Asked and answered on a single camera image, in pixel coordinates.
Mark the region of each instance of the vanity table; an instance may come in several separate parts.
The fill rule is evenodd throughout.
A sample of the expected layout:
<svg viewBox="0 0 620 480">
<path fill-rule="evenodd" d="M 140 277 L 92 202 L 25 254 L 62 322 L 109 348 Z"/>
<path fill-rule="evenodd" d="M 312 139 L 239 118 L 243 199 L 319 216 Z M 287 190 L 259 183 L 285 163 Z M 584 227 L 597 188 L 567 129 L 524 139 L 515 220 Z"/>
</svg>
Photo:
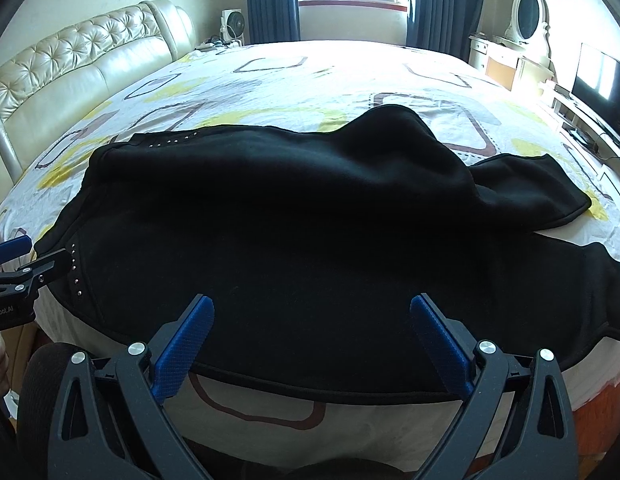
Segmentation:
<svg viewBox="0 0 620 480">
<path fill-rule="evenodd" d="M 469 64 L 511 92 L 536 98 L 539 84 L 554 78 L 547 35 L 545 0 L 514 0 L 503 37 L 470 36 Z"/>
</svg>

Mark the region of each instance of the black tv screen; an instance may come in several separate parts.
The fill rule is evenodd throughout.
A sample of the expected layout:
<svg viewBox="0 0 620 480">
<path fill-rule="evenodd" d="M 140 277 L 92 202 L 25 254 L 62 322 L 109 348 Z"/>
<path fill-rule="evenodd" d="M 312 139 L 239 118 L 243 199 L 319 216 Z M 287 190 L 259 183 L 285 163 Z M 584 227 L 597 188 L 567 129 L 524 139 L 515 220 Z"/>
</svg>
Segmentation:
<svg viewBox="0 0 620 480">
<path fill-rule="evenodd" d="M 620 62 L 595 48 L 581 45 L 574 97 L 592 108 L 620 137 Z"/>
</svg>

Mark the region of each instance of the metal stud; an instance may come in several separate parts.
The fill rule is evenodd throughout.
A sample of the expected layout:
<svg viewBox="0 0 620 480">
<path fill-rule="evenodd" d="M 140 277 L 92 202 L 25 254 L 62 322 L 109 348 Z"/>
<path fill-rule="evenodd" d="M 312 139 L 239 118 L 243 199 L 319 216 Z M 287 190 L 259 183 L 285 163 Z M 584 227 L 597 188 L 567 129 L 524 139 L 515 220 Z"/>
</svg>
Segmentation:
<svg viewBox="0 0 620 480">
<path fill-rule="evenodd" d="M 132 343 L 132 345 L 128 347 L 128 353 L 130 355 L 139 355 L 142 354 L 145 350 L 146 345 L 144 345 L 143 343 Z"/>
<path fill-rule="evenodd" d="M 541 358 L 545 359 L 546 361 L 554 360 L 554 353 L 552 352 L 552 350 L 548 350 L 547 348 L 544 348 L 543 350 L 539 352 L 539 354 L 541 355 Z"/>
<path fill-rule="evenodd" d="M 481 341 L 478 343 L 478 349 L 485 354 L 493 354 L 496 352 L 496 345 L 491 341 Z"/>
<path fill-rule="evenodd" d="M 72 361 L 73 364 L 79 365 L 85 361 L 85 353 L 77 352 L 75 354 L 72 354 L 72 357 L 70 358 L 70 360 Z"/>
</svg>

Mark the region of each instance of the dark curtain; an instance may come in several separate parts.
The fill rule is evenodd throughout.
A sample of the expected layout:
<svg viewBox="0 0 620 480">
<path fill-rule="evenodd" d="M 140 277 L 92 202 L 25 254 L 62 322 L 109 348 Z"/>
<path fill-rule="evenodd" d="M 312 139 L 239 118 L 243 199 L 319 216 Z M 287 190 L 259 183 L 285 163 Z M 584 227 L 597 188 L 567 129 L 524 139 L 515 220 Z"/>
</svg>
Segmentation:
<svg viewBox="0 0 620 480">
<path fill-rule="evenodd" d="M 483 0 L 409 0 L 406 45 L 467 61 Z"/>
<path fill-rule="evenodd" d="M 250 43 L 299 41 L 298 0 L 248 0 Z"/>
</svg>

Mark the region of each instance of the tufted leather headboard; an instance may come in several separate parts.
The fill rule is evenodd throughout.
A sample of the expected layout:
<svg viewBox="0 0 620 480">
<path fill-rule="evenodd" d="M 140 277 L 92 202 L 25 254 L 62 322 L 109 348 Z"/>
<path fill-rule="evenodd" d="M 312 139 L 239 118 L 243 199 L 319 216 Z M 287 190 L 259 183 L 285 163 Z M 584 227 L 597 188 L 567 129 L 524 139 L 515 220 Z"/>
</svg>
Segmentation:
<svg viewBox="0 0 620 480">
<path fill-rule="evenodd" d="M 0 202 L 91 110 L 194 49 L 187 13 L 142 2 L 71 25 L 0 66 Z"/>
</svg>

